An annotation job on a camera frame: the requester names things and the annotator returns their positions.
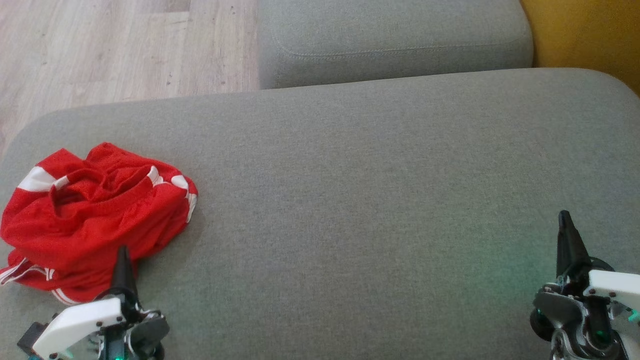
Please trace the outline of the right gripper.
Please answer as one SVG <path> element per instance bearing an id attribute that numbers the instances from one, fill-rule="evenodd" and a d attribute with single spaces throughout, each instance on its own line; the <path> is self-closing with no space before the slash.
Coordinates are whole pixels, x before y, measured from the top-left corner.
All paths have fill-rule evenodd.
<path id="1" fill-rule="evenodd" d="M 558 214 L 556 279 L 538 290 L 530 327 L 550 344 L 548 360 L 640 360 L 640 340 L 615 330 L 640 326 L 640 274 L 589 255 L 570 212 Z"/>

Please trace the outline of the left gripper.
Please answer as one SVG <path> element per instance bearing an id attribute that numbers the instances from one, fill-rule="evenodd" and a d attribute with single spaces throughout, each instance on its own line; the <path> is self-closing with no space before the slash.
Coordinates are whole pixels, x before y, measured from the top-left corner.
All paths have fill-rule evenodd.
<path id="1" fill-rule="evenodd" d="M 69 349 L 93 338 L 97 360 L 165 360 L 163 339 L 170 326 L 159 310 L 145 310 L 138 298 L 128 246 L 118 249 L 110 295 L 71 306 L 45 326 L 32 344 L 42 360 L 70 359 Z"/>

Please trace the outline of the red shorts white band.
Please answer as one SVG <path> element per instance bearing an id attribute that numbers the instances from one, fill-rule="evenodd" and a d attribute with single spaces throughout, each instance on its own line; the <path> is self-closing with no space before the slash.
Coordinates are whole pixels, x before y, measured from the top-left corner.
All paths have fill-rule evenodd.
<path id="1" fill-rule="evenodd" d="M 197 199 L 195 183 L 166 162 L 109 142 L 84 159 L 62 148 L 16 186 L 0 238 L 48 268 L 110 261 L 123 245 L 133 258 L 146 258 L 185 230 Z"/>

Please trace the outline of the large grey sofa seat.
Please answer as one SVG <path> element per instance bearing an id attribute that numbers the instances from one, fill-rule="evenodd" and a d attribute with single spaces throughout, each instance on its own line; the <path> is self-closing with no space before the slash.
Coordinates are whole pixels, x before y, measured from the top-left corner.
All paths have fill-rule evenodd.
<path id="1" fill-rule="evenodd" d="M 194 181 L 192 219 L 142 262 L 166 360 L 547 360 L 532 300 L 558 214 L 640 273 L 640 97 L 585 69 L 270 89 L 53 112 L 0 164 L 101 142 Z"/>

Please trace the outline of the small grey sofa cushion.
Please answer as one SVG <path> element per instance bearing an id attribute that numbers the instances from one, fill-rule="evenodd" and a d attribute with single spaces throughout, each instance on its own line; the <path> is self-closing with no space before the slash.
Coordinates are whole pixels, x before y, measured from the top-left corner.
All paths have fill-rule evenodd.
<path id="1" fill-rule="evenodd" d="M 259 0 L 261 89 L 530 68 L 520 0 Z"/>

